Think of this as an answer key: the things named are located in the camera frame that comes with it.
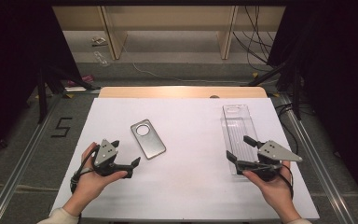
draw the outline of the hand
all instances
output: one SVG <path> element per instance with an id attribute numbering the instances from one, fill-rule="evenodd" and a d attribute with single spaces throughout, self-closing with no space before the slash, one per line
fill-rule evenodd
<path id="1" fill-rule="evenodd" d="M 290 168 L 289 161 L 283 161 L 282 164 Z M 243 171 L 243 175 L 260 188 L 264 199 L 277 212 L 283 223 L 301 218 L 293 205 L 290 189 L 281 177 L 276 176 L 271 181 L 265 182 L 251 171 Z M 287 180 L 291 179 L 291 174 L 285 167 L 281 169 L 281 175 Z"/>
<path id="2" fill-rule="evenodd" d="M 97 146 L 92 143 L 82 154 L 82 161 L 93 148 Z M 91 157 L 86 161 L 84 168 L 92 168 Z M 77 184 L 77 188 L 63 209 L 74 217 L 78 217 L 84 208 L 94 199 L 96 199 L 103 189 L 110 183 L 115 182 L 126 176 L 126 171 L 120 171 L 108 176 L 100 176 L 95 172 L 83 174 Z"/>

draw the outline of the white paper sheet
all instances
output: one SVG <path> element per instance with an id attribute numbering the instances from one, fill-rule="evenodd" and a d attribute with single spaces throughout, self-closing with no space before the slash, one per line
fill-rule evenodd
<path id="1" fill-rule="evenodd" d="M 221 127 L 223 105 L 248 105 L 258 140 L 289 148 L 270 99 L 95 99 L 53 208 L 71 196 L 70 178 L 81 153 L 103 138 L 120 141 L 115 160 L 141 157 L 131 179 L 105 188 L 83 217 L 142 221 L 278 219 L 259 189 L 231 175 Z M 150 161 L 130 126 L 149 119 L 167 151 Z M 301 173 L 292 162 L 295 206 L 304 218 L 319 218 Z"/>

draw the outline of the clear plastic box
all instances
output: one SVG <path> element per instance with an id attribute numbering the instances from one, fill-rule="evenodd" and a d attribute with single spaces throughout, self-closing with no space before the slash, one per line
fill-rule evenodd
<path id="1" fill-rule="evenodd" d="M 257 161 L 257 149 L 243 142 L 248 135 L 257 141 L 255 126 L 247 105 L 223 105 L 221 118 L 226 150 L 234 154 L 239 161 Z M 230 172 L 237 174 L 232 162 L 228 162 Z"/>

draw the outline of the wrist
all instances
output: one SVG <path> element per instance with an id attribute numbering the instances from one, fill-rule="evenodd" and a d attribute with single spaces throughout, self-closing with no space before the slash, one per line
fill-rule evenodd
<path id="1" fill-rule="evenodd" d="M 73 194 L 62 208 L 71 216 L 79 217 L 89 202 L 90 201 L 84 200 L 84 198 Z"/>
<path id="2" fill-rule="evenodd" d="M 297 212 L 293 205 L 289 205 L 284 208 L 275 209 L 282 223 L 288 223 L 301 218 L 301 215 Z"/>

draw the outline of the cable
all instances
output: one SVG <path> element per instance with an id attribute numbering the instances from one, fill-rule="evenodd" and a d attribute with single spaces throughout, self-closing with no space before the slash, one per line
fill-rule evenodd
<path id="1" fill-rule="evenodd" d="M 84 165 L 86 164 L 86 161 L 89 159 L 89 157 L 92 155 L 92 153 L 94 153 L 98 149 L 99 149 L 99 147 L 95 147 L 89 152 L 89 154 L 86 156 L 86 158 L 81 162 L 79 169 L 72 176 L 72 178 L 71 178 L 71 192 L 72 193 L 75 192 L 77 183 L 79 182 L 80 177 L 86 173 L 93 172 L 92 169 L 88 169 L 87 171 L 84 171 L 84 172 L 82 172 L 82 171 L 83 171 Z"/>
<path id="2" fill-rule="evenodd" d="M 141 73 L 147 73 L 153 77 L 158 77 L 158 78 L 163 78 L 163 79 L 172 79 L 172 80 L 176 80 L 176 81 L 182 81 L 182 82 L 206 82 L 206 83 L 237 83 L 237 84 L 249 84 L 249 82 L 240 82 L 240 81 L 222 81 L 222 80 L 219 80 L 219 81 L 211 81 L 211 80 L 203 80 L 203 79 L 181 79 L 181 78 L 178 78 L 178 77 L 163 77 L 163 76 L 159 76 L 159 75 L 156 75 L 152 72 L 149 72 L 149 71 L 145 71 L 145 70 L 141 70 L 140 68 L 138 68 L 134 62 L 132 62 L 132 66 L 138 71 L 138 72 L 141 72 Z M 269 83 L 273 83 L 273 82 L 276 82 L 278 81 L 277 80 L 272 80 L 270 82 L 266 82 L 264 84 L 269 84 Z"/>
<path id="3" fill-rule="evenodd" d="M 272 42 L 274 42 L 274 38 L 272 38 L 272 36 L 269 34 L 269 32 L 267 32 L 267 34 L 269 35 L 269 38 L 271 38 Z"/>
<path id="4" fill-rule="evenodd" d="M 275 109 L 283 107 L 281 109 L 281 111 L 279 112 L 279 114 L 278 114 L 278 120 L 281 123 L 281 125 L 283 126 L 283 128 L 292 136 L 293 140 L 295 141 L 295 144 L 296 144 L 295 153 L 296 153 L 296 155 L 298 155 L 298 142 L 297 142 L 297 139 L 296 139 L 295 135 L 292 134 L 292 132 L 290 132 L 289 128 L 281 120 L 281 115 L 283 115 L 284 113 L 286 113 L 289 110 L 292 110 L 293 109 L 292 106 L 293 106 L 293 104 L 279 105 L 279 106 L 276 106 Z"/>
<path id="5" fill-rule="evenodd" d="M 262 44 L 262 45 L 264 45 L 264 46 L 266 46 L 266 47 L 272 48 L 271 45 L 268 45 L 268 44 L 261 43 L 261 42 L 258 42 L 258 41 L 256 41 L 256 40 L 253 40 L 253 39 L 252 39 L 250 36 L 248 36 L 244 31 L 242 31 L 242 33 L 243 33 L 243 35 L 244 35 L 246 38 L 248 38 L 250 41 L 255 42 L 256 44 Z"/>
<path id="6" fill-rule="evenodd" d="M 246 46 L 240 41 L 240 39 L 237 37 L 237 35 L 235 34 L 235 32 L 233 32 L 232 34 L 234 34 L 234 37 L 238 40 L 238 42 L 240 43 L 240 45 L 241 45 L 244 49 L 246 49 L 247 53 L 252 54 L 255 58 L 257 58 L 257 59 L 260 60 L 261 62 L 267 63 L 266 60 L 262 59 L 260 56 L 258 56 L 256 53 L 254 53 L 251 49 L 249 49 L 249 47 L 246 47 Z"/>
<path id="7" fill-rule="evenodd" d="M 283 164 L 282 164 L 282 167 L 286 168 L 286 169 L 289 171 L 290 176 L 291 176 L 291 180 L 292 180 L 291 182 L 292 182 L 292 183 L 290 183 L 289 180 L 286 179 L 286 177 L 284 177 L 283 175 L 281 175 L 281 173 L 278 173 L 278 176 L 284 181 L 284 183 L 286 183 L 287 187 L 290 189 L 290 195 L 292 196 L 292 199 L 293 199 L 293 197 L 295 196 L 295 192 L 294 192 L 294 190 L 293 190 L 293 186 L 294 186 L 294 184 L 295 184 L 295 180 L 294 180 L 294 178 L 293 178 L 292 171 L 291 171 L 290 168 L 287 167 L 286 165 L 283 165 Z"/>
<path id="8" fill-rule="evenodd" d="M 257 34 L 258 41 L 260 43 L 261 51 L 263 52 L 264 57 L 267 59 L 268 57 L 266 56 L 266 53 L 264 52 L 262 45 L 264 45 L 264 49 L 266 50 L 267 54 L 269 54 L 269 51 L 267 50 L 262 38 L 260 37 L 260 34 L 258 33 L 258 14 L 259 14 L 259 11 L 260 11 L 260 6 L 255 6 L 255 23 L 253 23 L 253 20 L 252 20 L 250 14 L 249 14 L 247 6 L 245 6 L 245 11 L 246 11 L 246 14 L 248 15 L 249 21 L 251 22 L 253 29 L 254 29 L 254 32 L 252 33 L 252 39 L 253 39 L 253 36 L 255 34 Z"/>

